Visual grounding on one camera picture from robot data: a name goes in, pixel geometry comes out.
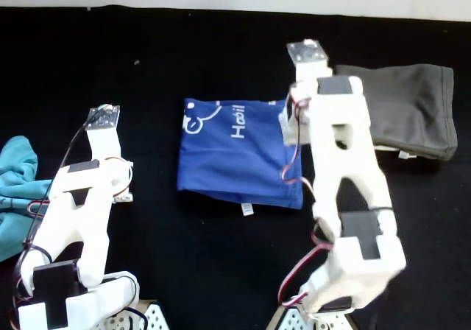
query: gray bag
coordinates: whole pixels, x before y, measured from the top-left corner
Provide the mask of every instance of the gray bag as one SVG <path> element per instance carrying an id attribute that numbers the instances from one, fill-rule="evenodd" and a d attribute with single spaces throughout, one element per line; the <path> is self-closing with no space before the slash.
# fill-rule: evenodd
<path id="1" fill-rule="evenodd" d="M 358 76 L 375 145 L 448 161 L 458 145 L 451 102 L 453 70 L 418 64 L 364 69 L 339 65 L 336 74 Z"/>

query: robotic arm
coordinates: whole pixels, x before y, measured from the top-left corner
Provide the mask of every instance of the robotic arm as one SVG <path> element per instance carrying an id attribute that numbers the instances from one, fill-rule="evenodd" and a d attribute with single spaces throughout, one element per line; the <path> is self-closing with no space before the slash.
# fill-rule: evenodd
<path id="1" fill-rule="evenodd" d="M 132 162 L 121 158 L 116 133 L 119 110 L 91 109 L 84 129 L 92 160 L 61 167 L 52 182 L 47 214 L 21 263 L 32 303 L 18 308 L 22 330 L 91 329 L 138 301 L 133 275 L 105 275 L 111 206 L 132 201 Z M 72 242 L 83 242 L 81 256 L 54 262 Z"/>
<path id="2" fill-rule="evenodd" d="M 333 76 L 316 41 L 290 43 L 288 53 L 296 82 L 280 114 L 283 138 L 285 144 L 311 144 L 313 216 L 332 243 L 327 261 L 300 288 L 301 310 L 320 319 L 365 307 L 406 267 L 406 258 L 369 133 L 361 80 Z M 356 185 L 367 211 L 338 211 L 343 178 Z"/>

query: blue bag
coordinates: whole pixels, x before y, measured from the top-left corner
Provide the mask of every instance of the blue bag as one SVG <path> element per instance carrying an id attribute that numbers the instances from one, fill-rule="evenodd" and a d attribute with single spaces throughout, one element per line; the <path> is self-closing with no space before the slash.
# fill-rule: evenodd
<path id="1" fill-rule="evenodd" d="M 280 178 L 294 147 L 283 144 L 284 101 L 185 99 L 178 190 L 233 203 L 302 207 L 302 183 Z M 301 176 L 298 156 L 286 178 Z"/>

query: teal fabric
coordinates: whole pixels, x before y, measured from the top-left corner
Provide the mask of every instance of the teal fabric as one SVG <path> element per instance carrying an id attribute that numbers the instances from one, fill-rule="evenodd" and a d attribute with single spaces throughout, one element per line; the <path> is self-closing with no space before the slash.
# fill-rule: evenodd
<path id="1" fill-rule="evenodd" d="M 38 157 L 24 136 L 11 138 L 0 152 L 0 261 L 23 249 L 32 218 L 26 207 L 40 200 L 50 180 L 37 180 Z"/>

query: black tablecloth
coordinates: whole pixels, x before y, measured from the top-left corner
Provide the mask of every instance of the black tablecloth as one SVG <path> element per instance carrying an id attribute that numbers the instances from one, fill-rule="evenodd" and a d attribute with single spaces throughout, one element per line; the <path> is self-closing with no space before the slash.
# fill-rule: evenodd
<path id="1" fill-rule="evenodd" d="M 54 175 L 89 107 L 121 105 L 135 202 L 113 207 L 107 271 L 137 275 L 141 297 L 163 302 L 172 329 L 264 329 L 313 225 L 309 200 L 301 211 L 256 206 L 242 217 L 240 206 L 178 194 L 182 98 L 281 99 L 294 80 L 285 44 L 304 38 L 318 39 L 332 65 L 454 68 L 455 158 L 380 157 L 408 266 L 354 318 L 362 329 L 376 316 L 378 329 L 470 327 L 469 24 L 123 7 L 0 9 L 0 19 L 0 141 L 28 137 L 40 178 Z M 89 155 L 83 137 L 71 161 Z M 3 315 L 14 261 L 0 264 Z"/>

